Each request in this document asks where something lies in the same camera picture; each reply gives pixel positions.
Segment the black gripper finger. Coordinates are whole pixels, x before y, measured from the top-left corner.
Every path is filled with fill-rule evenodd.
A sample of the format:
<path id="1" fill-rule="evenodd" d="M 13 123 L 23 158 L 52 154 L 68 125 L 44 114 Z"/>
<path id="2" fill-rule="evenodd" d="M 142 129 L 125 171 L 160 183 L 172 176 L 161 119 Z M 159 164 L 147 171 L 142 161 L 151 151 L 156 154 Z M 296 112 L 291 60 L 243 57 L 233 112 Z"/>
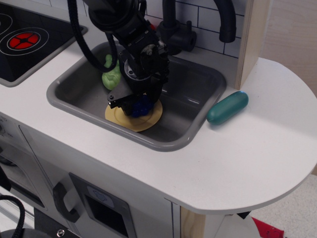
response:
<path id="1" fill-rule="evenodd" d="M 151 83 L 146 90 L 148 103 L 154 104 L 160 97 L 163 84 Z"/>
<path id="2" fill-rule="evenodd" d="M 122 108 L 126 116 L 131 116 L 133 113 L 133 105 L 135 103 L 135 97 L 125 97 L 120 100 L 120 107 Z"/>

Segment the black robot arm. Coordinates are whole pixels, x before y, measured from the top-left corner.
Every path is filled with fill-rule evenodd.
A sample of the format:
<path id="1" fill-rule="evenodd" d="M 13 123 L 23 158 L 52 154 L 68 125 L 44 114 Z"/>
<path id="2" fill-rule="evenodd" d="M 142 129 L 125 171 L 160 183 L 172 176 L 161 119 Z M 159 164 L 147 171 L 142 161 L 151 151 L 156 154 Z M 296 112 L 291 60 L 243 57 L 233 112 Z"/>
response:
<path id="1" fill-rule="evenodd" d="M 77 2 L 67 2 L 75 39 L 86 59 L 106 73 L 119 66 L 122 79 L 108 95 L 111 108 L 122 108 L 127 116 L 145 116 L 158 101 L 168 81 L 169 59 L 166 44 L 144 18 L 144 0 L 87 0 L 91 22 L 105 33 L 111 52 L 104 66 L 90 51 L 79 26 Z"/>

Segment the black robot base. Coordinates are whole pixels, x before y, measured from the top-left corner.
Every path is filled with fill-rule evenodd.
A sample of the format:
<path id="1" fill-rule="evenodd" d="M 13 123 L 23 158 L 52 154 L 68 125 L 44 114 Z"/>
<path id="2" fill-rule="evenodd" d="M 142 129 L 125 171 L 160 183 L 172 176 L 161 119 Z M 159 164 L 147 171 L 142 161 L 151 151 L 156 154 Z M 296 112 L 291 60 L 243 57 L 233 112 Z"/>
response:
<path id="1" fill-rule="evenodd" d="M 34 228 L 23 228 L 20 223 L 15 229 L 3 231 L 1 238 L 78 238 L 79 236 L 61 225 L 42 211 L 34 209 Z"/>

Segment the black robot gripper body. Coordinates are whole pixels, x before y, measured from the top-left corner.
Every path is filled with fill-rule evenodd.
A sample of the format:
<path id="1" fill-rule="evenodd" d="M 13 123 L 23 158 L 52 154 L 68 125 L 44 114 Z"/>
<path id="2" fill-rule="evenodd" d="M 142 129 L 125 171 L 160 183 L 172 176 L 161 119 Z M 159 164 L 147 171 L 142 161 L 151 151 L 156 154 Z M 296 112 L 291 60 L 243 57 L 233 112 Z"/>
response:
<path id="1" fill-rule="evenodd" d="M 107 97 L 108 105 L 113 109 L 120 107 L 120 100 L 125 97 L 135 97 L 137 102 L 146 93 L 151 83 L 165 84 L 169 74 L 168 59 L 118 59 L 121 72 L 119 84 L 110 90 Z M 106 67 L 111 70 L 112 59 L 106 60 Z"/>

